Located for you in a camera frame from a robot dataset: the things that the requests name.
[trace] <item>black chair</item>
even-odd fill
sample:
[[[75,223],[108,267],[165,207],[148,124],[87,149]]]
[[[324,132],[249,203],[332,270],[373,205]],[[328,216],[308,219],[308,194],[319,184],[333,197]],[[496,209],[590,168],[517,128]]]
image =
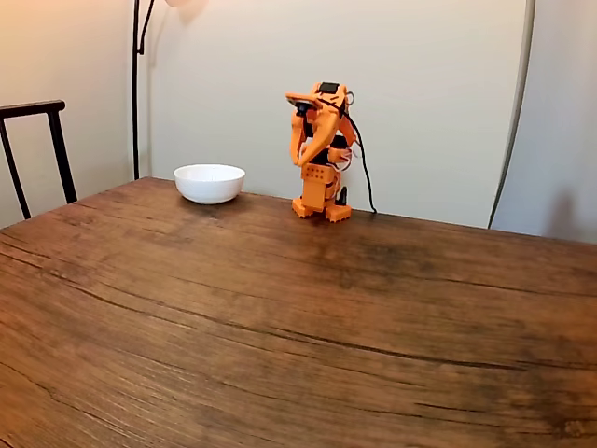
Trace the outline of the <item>black chair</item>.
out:
[[[31,103],[29,105],[8,105],[0,107],[0,137],[2,138],[2,146],[7,155],[8,169],[10,170],[12,183],[15,186],[15,192],[17,193],[22,215],[25,219],[29,219],[31,213],[29,213],[29,207],[27,206],[25,194],[22,190],[21,180],[17,173],[17,165],[12,157],[5,119],[48,114],[49,130],[52,135],[52,143],[54,144],[54,152],[56,154],[56,162],[58,163],[58,171],[60,172],[64,197],[66,198],[67,203],[73,203],[76,201],[75,184],[73,183],[73,175],[71,174],[68,157],[66,156],[66,146],[64,144],[64,136],[62,135],[59,115],[60,111],[64,110],[65,107],[66,104],[64,101],[60,100],[47,101],[45,103]]]

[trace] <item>wooden table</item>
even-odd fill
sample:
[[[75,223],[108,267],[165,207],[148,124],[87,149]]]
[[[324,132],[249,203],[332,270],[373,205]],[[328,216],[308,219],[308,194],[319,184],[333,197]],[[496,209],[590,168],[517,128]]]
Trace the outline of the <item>wooden table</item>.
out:
[[[0,447],[595,447],[597,246],[143,179],[0,232]]]

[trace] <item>orange robot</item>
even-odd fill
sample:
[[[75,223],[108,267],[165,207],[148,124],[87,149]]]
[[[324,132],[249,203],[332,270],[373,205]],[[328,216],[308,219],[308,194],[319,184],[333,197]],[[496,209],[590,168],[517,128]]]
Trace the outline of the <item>orange robot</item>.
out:
[[[348,116],[351,94],[346,86],[331,82],[315,84],[311,93],[287,93],[297,108],[292,115],[290,156],[301,168],[302,196],[292,201],[300,217],[326,212],[331,222],[350,217],[347,189],[340,190],[341,171],[350,165],[356,141],[353,122]]]

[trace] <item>black cable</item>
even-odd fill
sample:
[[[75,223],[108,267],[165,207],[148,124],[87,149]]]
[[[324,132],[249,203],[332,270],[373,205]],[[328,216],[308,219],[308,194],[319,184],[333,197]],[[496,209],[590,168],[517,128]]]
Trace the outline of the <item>black cable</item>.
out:
[[[321,98],[317,98],[317,100],[321,101],[325,105],[331,105],[332,107],[335,107],[336,109],[338,109],[340,111],[340,113],[343,114],[353,125],[354,130],[356,131],[356,136],[358,137],[358,141],[356,143],[361,147],[361,154],[363,154],[363,170],[365,171],[365,177],[367,178],[367,188],[368,188],[368,192],[369,192],[369,205],[371,206],[371,210],[373,210],[373,213],[377,213],[377,208],[375,208],[375,205],[373,205],[373,190],[371,188],[371,179],[369,177],[369,170],[367,169],[367,162],[365,161],[365,147],[363,146],[363,138],[361,137],[361,132],[358,130],[358,126],[356,126],[356,123],[354,122],[352,117],[349,115],[349,113],[346,112],[346,110],[343,110],[341,107],[338,107],[337,105],[330,103],[329,101],[322,100]]]

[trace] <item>white wall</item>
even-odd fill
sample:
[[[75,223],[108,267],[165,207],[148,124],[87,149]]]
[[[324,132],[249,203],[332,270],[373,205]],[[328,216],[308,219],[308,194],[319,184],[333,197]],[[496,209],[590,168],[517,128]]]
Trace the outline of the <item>white wall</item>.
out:
[[[76,192],[84,197],[132,176],[129,161],[129,30],[132,2],[2,0],[0,105],[63,99]],[[7,121],[33,214],[64,204],[45,116]],[[0,228],[22,219],[0,152]]]
[[[298,196],[286,91],[356,95],[378,209],[487,226],[516,90],[524,0],[191,0],[153,22],[153,174],[222,162]],[[350,204],[367,209],[360,161]]]
[[[493,228],[597,243],[597,2],[536,2],[521,121]]]

